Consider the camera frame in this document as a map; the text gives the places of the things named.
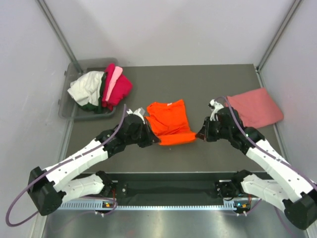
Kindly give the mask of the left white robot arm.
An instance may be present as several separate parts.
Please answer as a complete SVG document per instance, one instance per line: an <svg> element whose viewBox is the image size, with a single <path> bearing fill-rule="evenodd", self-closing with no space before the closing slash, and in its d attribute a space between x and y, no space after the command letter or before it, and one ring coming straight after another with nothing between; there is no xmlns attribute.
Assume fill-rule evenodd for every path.
<svg viewBox="0 0 317 238"><path fill-rule="evenodd" d="M127 110L115 128L102 131L83 149L63 161L41 169L34 168L29 175L28 195L42 216L56 211L62 204L90 194L108 196L111 180L106 173L97 172L78 179L77 176L112 156L123 152L129 145L145 148L159 139L145 119L144 109Z"/></svg>

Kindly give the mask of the magenta t shirt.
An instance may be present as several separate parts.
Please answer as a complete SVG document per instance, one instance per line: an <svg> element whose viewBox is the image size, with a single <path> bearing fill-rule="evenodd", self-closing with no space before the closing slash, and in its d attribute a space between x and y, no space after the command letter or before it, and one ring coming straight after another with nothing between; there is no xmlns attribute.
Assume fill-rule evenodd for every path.
<svg viewBox="0 0 317 238"><path fill-rule="evenodd" d="M111 79L111 76L113 74L114 68L116 65L114 63L111 63L107 66L105 69L106 73L106 80L105 80L105 89L104 89L104 94L102 98L102 107L107 108L109 110L113 110L114 107L116 107L119 102L124 99L125 97L128 96L130 91L133 88L133 84L130 82L130 80L122 73L119 79L116 82L116 85L112 91L112 94L110 96L110 99L108 102L105 101L106 93L107 93L107 88L109 85L109 81Z"/></svg>

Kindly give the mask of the aluminium frame post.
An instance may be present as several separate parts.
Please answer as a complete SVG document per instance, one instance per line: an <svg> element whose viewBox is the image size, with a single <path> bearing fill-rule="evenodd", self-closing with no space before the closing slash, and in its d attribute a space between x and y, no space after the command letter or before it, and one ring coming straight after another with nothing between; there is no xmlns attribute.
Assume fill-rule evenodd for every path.
<svg viewBox="0 0 317 238"><path fill-rule="evenodd" d="M55 33L58 41L60 42L62 48L64 49L67 57L69 60L74 64L75 69L79 74L83 73L83 69L81 68L80 64L78 63L77 58L75 57L74 52L72 51L65 35L63 34L58 22L56 21L52 11L50 10L48 4L45 0L35 0L38 7L40 8L41 12L45 16L46 20L48 21L50 27L52 28L53 32Z"/></svg>
<svg viewBox="0 0 317 238"><path fill-rule="evenodd" d="M259 64L255 67L256 72L260 73L260 71L265 66L266 62L268 61L270 55L278 45L279 41L281 40L285 30L287 29L288 25L292 21L294 15L299 10L301 4L303 3L303 0L294 0L292 1L291 6L289 7L285 17L283 18L281 24L279 25L277 32L275 33L274 37L272 38L269 46L267 47L264 55L262 56Z"/></svg>

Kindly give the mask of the grey plastic bin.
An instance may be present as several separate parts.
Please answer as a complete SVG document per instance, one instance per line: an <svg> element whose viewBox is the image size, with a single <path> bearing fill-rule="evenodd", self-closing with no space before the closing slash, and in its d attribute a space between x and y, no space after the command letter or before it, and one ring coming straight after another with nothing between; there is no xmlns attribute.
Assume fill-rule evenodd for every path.
<svg viewBox="0 0 317 238"><path fill-rule="evenodd" d="M118 64L118 60L112 57L100 59L82 59L78 61L72 61L68 65L67 71L64 73L65 80L61 98L58 102L58 115L60 118L80 121L106 119L114 115L116 108L113 108L113 110L103 108L101 114L85 111L79 108L78 104L67 92L67 90L70 88L70 83L77 80L80 76L90 71L104 71L110 63Z"/></svg>

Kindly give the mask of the light pink t shirt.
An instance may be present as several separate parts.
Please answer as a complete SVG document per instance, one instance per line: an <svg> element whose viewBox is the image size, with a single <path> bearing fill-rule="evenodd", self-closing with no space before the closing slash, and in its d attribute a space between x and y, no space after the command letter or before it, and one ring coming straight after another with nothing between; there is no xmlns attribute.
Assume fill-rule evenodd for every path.
<svg viewBox="0 0 317 238"><path fill-rule="evenodd" d="M119 79L119 77L121 76L121 74L123 73L123 68L116 66L114 68L113 74L111 76L111 79L109 81L109 85L107 88L107 93L106 93L106 97L105 97L105 101L108 102L110 99L110 96L112 94L112 91L116 85L117 80Z"/></svg>

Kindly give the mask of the right aluminium frame post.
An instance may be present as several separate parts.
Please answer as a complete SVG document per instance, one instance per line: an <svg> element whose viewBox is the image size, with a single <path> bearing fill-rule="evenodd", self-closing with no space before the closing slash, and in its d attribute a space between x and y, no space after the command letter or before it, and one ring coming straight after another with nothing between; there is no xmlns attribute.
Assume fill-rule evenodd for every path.
<svg viewBox="0 0 317 238"><path fill-rule="evenodd" d="M303 3L303 0L294 0L292 1L291 6L289 7L285 17L283 18L281 24L279 25L277 32L275 33L274 37L272 38L269 46L267 47L264 55L262 56L259 64L255 67L256 72L260 73L260 71L265 66L266 62L268 61L270 55L278 45L279 41L281 40L285 30L287 29L288 25L292 21L294 15L299 10L301 4Z"/></svg>

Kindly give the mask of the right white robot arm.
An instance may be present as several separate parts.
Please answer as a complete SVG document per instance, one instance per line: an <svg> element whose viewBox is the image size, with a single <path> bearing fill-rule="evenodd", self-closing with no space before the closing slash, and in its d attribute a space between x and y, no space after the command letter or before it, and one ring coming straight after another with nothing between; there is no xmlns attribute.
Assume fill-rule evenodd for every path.
<svg viewBox="0 0 317 238"><path fill-rule="evenodd" d="M207 142L227 140L231 146L257 163L274 180L259 178L252 172L237 172L231 190L237 196L254 195L282 211L295 227L306 230L317 220L317 184L288 163L255 128L245 127L230 104L209 102L206 117L196 137Z"/></svg>

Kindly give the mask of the orange t shirt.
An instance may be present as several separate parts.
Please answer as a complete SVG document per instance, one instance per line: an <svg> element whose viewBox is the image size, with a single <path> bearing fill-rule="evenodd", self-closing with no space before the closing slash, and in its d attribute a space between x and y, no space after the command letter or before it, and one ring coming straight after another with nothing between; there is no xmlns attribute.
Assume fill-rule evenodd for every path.
<svg viewBox="0 0 317 238"><path fill-rule="evenodd" d="M147 121L161 146L192 143L196 133L190 129L184 100L173 103L153 102L147 106Z"/></svg>

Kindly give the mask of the left aluminium frame post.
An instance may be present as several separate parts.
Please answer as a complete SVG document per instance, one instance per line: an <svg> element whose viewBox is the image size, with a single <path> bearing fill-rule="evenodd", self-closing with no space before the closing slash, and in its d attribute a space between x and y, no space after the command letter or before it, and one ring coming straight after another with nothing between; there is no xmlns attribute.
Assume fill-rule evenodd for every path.
<svg viewBox="0 0 317 238"><path fill-rule="evenodd" d="M55 33L58 41L60 42L62 48L64 49L67 57L69 60L74 64L75 69L79 74L83 73L83 69L81 68L80 64L78 63L77 58L75 57L74 52L72 51L65 35L63 34L58 22L56 21L52 11L50 10L48 4L45 0L35 0L38 7L40 8L41 12L45 16L46 20L48 21L50 27L52 28L53 32Z"/></svg>

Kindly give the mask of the dark green t shirt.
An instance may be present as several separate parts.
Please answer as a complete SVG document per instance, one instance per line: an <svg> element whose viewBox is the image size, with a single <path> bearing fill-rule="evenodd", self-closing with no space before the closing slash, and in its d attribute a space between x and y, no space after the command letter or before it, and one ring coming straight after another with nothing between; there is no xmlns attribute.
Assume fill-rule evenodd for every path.
<svg viewBox="0 0 317 238"><path fill-rule="evenodd" d="M94 112L96 114L102 114L102 98L105 89L105 80L106 80L106 73L101 71L91 71L85 75L83 75L84 79L84 90L86 94L88 94L90 101L85 104L79 104L77 102L78 107L88 111Z"/></svg>

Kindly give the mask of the white t shirt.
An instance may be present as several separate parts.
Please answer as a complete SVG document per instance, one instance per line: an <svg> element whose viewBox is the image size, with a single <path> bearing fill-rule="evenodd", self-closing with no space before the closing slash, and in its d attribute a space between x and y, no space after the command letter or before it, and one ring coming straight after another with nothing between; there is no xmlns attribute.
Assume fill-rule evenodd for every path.
<svg viewBox="0 0 317 238"><path fill-rule="evenodd" d="M90 71L82 75L70 83L68 94L80 106L98 106L103 75L102 71Z"/></svg>

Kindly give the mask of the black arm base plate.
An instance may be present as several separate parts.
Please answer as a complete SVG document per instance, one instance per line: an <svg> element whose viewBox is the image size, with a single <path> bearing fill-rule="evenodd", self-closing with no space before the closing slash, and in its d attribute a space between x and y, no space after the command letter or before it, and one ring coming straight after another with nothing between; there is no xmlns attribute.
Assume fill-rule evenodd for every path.
<svg viewBox="0 0 317 238"><path fill-rule="evenodd" d="M229 181L233 172L108 173L121 206L222 205L247 200Z"/></svg>

